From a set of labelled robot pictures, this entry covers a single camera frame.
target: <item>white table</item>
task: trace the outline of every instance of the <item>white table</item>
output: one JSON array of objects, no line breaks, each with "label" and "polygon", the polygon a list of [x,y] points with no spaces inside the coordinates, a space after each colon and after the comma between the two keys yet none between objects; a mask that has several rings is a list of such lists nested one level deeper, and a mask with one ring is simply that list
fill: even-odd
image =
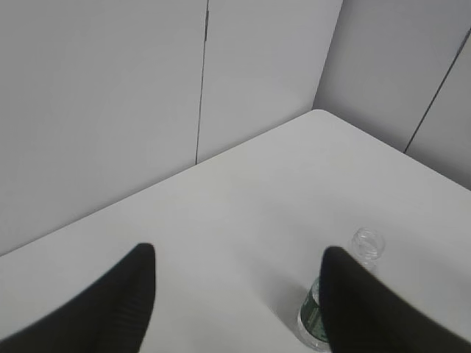
[{"label": "white table", "polygon": [[142,352],[309,352],[296,309],[362,226],[387,239],[378,276],[471,340],[471,193],[320,110],[0,257],[0,337],[149,241]]}]

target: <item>water bottle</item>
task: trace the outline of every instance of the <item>water bottle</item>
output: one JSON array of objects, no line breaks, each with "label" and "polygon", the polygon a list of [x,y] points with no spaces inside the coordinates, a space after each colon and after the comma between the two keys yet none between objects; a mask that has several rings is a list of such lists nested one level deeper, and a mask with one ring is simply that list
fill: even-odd
[{"label": "water bottle", "polygon": [[[385,245],[384,238],[377,232],[367,228],[360,228],[353,235],[352,240],[348,244],[348,248],[353,258],[367,270],[374,273],[377,261],[382,255]],[[312,284],[298,312],[297,326],[304,344],[318,352],[330,352],[319,306],[318,277],[314,281],[314,284]]]}]

